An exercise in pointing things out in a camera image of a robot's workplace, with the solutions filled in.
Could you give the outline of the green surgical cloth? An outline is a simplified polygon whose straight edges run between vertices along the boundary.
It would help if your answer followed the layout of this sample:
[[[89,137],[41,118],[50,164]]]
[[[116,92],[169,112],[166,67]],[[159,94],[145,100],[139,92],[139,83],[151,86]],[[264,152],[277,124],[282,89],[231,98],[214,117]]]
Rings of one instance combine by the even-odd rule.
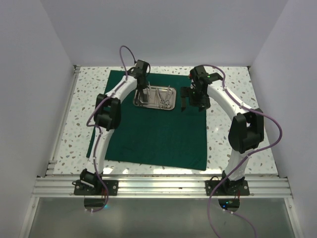
[[[124,75],[118,71],[112,72],[106,93]],[[147,80],[151,86],[175,88],[175,108],[166,111],[137,107],[133,104],[136,90],[132,91],[121,104],[121,122],[110,139],[105,160],[205,170],[206,113],[187,106],[185,111],[181,111],[180,88],[189,87],[187,78],[150,74]]]

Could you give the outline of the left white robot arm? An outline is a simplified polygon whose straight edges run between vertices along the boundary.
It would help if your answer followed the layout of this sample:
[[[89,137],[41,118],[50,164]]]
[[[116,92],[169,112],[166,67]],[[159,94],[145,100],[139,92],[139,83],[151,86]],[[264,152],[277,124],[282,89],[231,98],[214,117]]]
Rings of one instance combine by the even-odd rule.
[[[95,139],[87,165],[76,185],[85,194],[107,195],[106,184],[102,180],[104,160],[110,139],[121,122],[121,104],[132,91],[148,86],[149,69],[149,63],[136,61],[113,89],[97,96],[95,110],[89,118],[93,120],[91,126],[95,128]]]

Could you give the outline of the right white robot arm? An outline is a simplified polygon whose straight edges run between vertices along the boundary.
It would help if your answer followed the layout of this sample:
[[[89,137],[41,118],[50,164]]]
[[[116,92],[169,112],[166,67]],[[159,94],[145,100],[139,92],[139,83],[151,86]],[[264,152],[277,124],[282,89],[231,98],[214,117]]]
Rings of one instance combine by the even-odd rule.
[[[209,74],[202,65],[190,70],[190,87],[181,87],[181,110],[186,105],[197,107],[199,111],[208,109],[210,100],[215,100],[231,120],[228,141],[232,148],[229,162],[220,180],[207,182],[208,194],[235,195],[238,190],[249,194],[245,181],[245,170],[250,153],[264,140],[264,118],[261,109],[245,105],[232,91],[223,85],[225,74]]]

